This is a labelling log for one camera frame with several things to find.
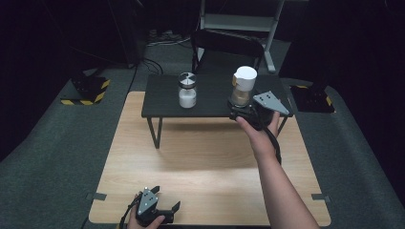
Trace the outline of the person's right hand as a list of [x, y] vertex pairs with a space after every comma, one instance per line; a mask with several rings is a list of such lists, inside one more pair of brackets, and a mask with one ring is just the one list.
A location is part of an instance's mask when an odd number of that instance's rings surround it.
[[245, 119], [239, 116], [236, 118], [236, 122], [247, 134], [257, 161], [272, 160], [277, 162], [275, 147], [271, 143], [266, 131], [255, 130]]

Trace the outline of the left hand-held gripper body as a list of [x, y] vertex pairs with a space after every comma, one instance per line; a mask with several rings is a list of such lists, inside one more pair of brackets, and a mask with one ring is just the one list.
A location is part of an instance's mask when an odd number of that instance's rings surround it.
[[174, 213], [171, 210], [159, 210], [157, 208], [159, 198], [157, 194], [153, 194], [151, 189], [145, 187], [140, 194], [138, 207], [136, 210], [136, 219], [143, 226], [149, 226], [159, 216], [164, 216], [163, 224], [172, 223], [174, 221]]

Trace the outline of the black chair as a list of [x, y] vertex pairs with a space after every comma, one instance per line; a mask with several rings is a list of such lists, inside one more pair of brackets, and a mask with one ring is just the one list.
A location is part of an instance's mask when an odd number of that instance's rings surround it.
[[258, 71], [264, 57], [264, 48], [257, 40], [234, 32], [197, 30], [190, 40], [194, 74], [232, 73], [240, 66]]

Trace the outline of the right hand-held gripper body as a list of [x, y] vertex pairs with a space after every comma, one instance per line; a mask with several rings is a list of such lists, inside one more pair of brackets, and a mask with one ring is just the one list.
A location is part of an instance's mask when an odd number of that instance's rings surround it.
[[258, 103], [256, 111], [251, 110], [249, 103], [244, 107], [235, 106], [235, 112], [230, 112], [229, 118], [235, 120], [238, 116], [245, 119], [255, 130], [261, 131], [267, 127], [272, 120], [273, 114], [278, 112], [280, 115], [290, 116], [289, 110], [282, 102], [274, 95], [272, 91], [262, 94], [255, 94], [252, 97]]

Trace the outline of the white desk frame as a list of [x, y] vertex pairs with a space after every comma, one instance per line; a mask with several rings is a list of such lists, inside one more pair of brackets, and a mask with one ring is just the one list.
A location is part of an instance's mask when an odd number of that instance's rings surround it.
[[205, 0], [201, 0], [200, 28], [229, 31], [262, 31], [268, 36], [264, 44], [264, 58], [266, 67], [270, 73], [276, 72], [276, 67], [270, 53], [272, 41], [279, 23], [280, 15], [286, 0], [275, 0], [276, 10], [271, 17], [247, 16], [207, 13], [205, 11]]

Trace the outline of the stand base with striped tape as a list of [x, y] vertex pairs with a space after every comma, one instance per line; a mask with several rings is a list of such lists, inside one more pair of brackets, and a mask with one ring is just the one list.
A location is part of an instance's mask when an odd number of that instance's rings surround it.
[[110, 82], [110, 79], [96, 76], [71, 79], [62, 90], [60, 102], [63, 105], [95, 105], [104, 97]]
[[299, 112], [322, 114], [335, 112], [324, 86], [316, 84], [310, 86], [294, 85], [290, 87], [290, 91]]

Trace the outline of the glass jar with white lid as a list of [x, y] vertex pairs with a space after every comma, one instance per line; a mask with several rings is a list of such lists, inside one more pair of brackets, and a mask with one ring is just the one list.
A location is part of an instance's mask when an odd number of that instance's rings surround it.
[[237, 107], [244, 107], [250, 100], [257, 77], [257, 71], [252, 67], [242, 66], [237, 69], [232, 78], [233, 92], [231, 102]]

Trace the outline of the black shelf riser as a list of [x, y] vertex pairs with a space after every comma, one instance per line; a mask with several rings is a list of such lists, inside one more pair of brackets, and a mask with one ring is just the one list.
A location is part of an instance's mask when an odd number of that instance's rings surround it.
[[155, 147], [160, 147], [164, 117], [229, 117], [227, 100], [232, 94], [232, 77], [220, 74], [197, 76], [197, 103], [191, 109], [180, 106], [176, 75], [150, 75], [141, 116], [147, 119]]

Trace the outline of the glass jar with silver lid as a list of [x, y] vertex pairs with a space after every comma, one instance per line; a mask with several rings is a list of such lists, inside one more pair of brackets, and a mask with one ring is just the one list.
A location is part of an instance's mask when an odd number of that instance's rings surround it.
[[180, 106], [193, 108], [197, 103], [197, 76], [193, 73], [181, 73], [178, 80]]

